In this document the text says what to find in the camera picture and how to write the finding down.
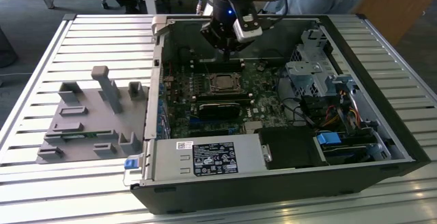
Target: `barcode sticker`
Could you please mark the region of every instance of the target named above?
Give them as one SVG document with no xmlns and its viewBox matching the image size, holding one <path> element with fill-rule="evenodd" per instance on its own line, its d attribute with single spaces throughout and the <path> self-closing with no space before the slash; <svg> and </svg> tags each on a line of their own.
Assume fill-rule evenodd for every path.
<svg viewBox="0 0 437 224">
<path fill-rule="evenodd" d="M 191 149 L 193 148 L 193 141 L 178 141 L 177 142 L 177 149 Z"/>
</svg>

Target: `green circuit board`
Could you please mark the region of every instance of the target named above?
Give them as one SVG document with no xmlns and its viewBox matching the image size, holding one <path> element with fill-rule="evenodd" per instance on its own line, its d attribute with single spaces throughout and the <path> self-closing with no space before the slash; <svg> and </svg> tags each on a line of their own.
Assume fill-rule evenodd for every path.
<svg viewBox="0 0 437 224">
<path fill-rule="evenodd" d="M 239 76 L 239 89 L 251 94 L 251 104 L 241 106 L 239 116 L 231 120 L 202 121 L 197 116 L 199 103 L 193 101 L 193 95 L 198 94 L 199 91 L 193 88 L 191 84 L 194 80 L 198 80 L 198 86 L 209 90 L 209 76 L 214 73 L 193 74 L 189 66 L 175 66 L 167 72 L 174 73 L 165 78 L 171 138 L 246 134 L 245 123 L 251 121 L 259 121 L 262 127 L 288 125 L 288 118 L 276 92 L 280 68 L 272 67 L 259 71 L 258 66 L 258 60 L 247 60 L 242 72 L 221 73 L 221 75 L 237 74 Z"/>
</svg>

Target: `metal grating table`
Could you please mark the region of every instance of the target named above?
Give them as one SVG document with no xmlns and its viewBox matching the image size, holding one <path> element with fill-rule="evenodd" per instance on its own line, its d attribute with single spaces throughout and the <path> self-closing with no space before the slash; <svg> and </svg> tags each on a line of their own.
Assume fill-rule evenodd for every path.
<svg viewBox="0 0 437 224">
<path fill-rule="evenodd" d="M 429 223 L 437 218 L 436 94 L 372 24 L 353 15 L 332 16 L 332 20 L 433 160 L 405 177 L 340 197 L 154 216 L 123 185 L 125 159 L 35 164 L 63 81 L 98 87 L 90 76 L 98 64 L 108 66 L 119 87 L 133 80 L 149 85 L 151 19 L 147 15 L 79 15 L 62 22 L 0 132 L 0 223 L 368 224 Z M 340 66 L 346 73 L 345 64 Z"/>
</svg>

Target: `floor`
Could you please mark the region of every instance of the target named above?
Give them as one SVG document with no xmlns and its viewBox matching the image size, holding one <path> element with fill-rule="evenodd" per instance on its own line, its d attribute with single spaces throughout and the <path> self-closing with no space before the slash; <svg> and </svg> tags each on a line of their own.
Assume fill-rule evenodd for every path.
<svg viewBox="0 0 437 224">
<path fill-rule="evenodd" d="M 30 74 L 44 54 L 54 33 L 66 13 L 78 14 L 123 14 L 125 9 L 108 0 L 112 7 L 104 10 L 100 1 L 55 1 L 56 8 L 46 8 L 43 1 L 0 0 L 0 26 L 19 55 L 19 60 L 7 68 L 0 69 L 0 126 L 8 117 L 11 109 L 27 84 Z M 183 7 L 175 7 L 173 1 L 171 13 L 187 13 L 195 10 L 195 1 L 183 2 Z M 169 13 L 169 3 L 161 2 L 159 12 Z M 427 13 L 417 20 L 396 46 L 400 54 L 411 63 L 432 89 L 437 91 L 437 0 Z"/>
</svg>

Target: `warning label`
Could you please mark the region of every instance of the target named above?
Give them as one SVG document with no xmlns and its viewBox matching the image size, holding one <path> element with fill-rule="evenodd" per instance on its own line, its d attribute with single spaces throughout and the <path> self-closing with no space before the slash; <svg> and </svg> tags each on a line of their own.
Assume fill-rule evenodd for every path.
<svg viewBox="0 0 437 224">
<path fill-rule="evenodd" d="M 193 145 L 194 175 L 238 173 L 234 142 Z"/>
</svg>

